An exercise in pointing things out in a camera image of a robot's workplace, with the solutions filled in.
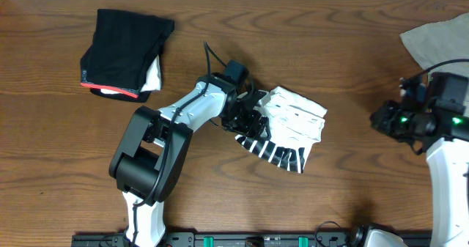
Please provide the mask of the white t-shirt black logo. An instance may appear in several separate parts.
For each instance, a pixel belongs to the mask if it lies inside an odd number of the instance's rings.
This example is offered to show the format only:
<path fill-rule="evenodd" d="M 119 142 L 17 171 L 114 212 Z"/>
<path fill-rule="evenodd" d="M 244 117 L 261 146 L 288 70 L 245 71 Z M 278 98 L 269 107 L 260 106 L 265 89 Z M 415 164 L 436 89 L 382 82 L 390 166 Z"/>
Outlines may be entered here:
<path fill-rule="evenodd" d="M 288 172 L 302 174 L 314 144 L 321 142 L 328 110 L 281 86 L 269 91 L 254 107 L 268 119 L 270 138 L 236 135 L 251 154 Z"/>

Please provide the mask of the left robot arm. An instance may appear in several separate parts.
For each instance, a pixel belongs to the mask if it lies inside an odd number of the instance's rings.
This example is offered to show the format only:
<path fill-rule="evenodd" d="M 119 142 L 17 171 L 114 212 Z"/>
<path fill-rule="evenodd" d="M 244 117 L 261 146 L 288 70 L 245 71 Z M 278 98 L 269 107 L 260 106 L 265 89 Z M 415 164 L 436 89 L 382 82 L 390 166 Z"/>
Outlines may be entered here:
<path fill-rule="evenodd" d="M 267 92 L 251 87 L 239 94 L 242 85 L 241 79 L 219 73 L 204 75 L 176 103 L 136 109 L 108 169 L 128 205 L 129 246 L 157 246 L 163 239 L 164 202 L 179 179 L 193 134 L 205 122 L 219 117 L 224 130 L 253 139 L 269 133 L 268 120 L 258 110 Z"/>

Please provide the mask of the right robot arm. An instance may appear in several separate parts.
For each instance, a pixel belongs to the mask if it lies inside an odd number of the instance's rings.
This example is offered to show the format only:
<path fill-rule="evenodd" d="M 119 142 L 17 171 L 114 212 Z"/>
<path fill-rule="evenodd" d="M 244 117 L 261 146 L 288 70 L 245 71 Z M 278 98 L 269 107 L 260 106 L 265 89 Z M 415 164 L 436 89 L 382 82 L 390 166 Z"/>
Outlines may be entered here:
<path fill-rule="evenodd" d="M 441 108 L 385 101 L 370 116 L 377 132 L 425 155 L 432 183 L 431 246 L 468 245 L 468 118 Z"/>

